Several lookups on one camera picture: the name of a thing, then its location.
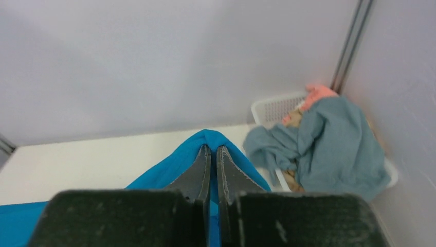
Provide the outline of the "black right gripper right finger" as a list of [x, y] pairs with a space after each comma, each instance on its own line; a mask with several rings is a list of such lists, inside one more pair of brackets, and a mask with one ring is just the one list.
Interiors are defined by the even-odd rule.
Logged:
[[387, 246], [378, 220], [350, 194], [268, 192], [217, 150], [222, 246]]

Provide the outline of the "bright blue t shirt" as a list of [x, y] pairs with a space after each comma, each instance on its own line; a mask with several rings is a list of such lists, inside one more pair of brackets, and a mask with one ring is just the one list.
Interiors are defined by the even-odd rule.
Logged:
[[[169, 156], [145, 171], [127, 189], [163, 189], [191, 167], [201, 146], [211, 149], [212, 158], [226, 146], [237, 166], [261, 188], [270, 191], [267, 181], [248, 158], [225, 135], [203, 129], [181, 143]], [[1, 246], [24, 246], [37, 224], [46, 201], [1, 205]]]

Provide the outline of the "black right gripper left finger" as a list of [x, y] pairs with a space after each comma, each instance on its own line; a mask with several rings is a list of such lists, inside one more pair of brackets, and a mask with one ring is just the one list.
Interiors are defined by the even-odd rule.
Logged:
[[163, 189], [69, 190], [45, 207], [30, 246], [205, 246], [211, 152]]

